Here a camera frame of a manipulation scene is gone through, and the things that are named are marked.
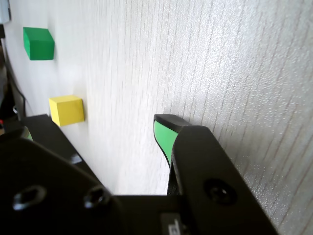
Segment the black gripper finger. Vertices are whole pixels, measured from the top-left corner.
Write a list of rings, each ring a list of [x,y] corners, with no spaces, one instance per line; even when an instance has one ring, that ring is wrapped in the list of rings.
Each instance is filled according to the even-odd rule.
[[[193,235],[274,235],[276,229],[208,127],[154,116],[154,137],[184,197]]]
[[[126,235],[121,206],[77,166],[24,136],[0,137],[3,235]]]

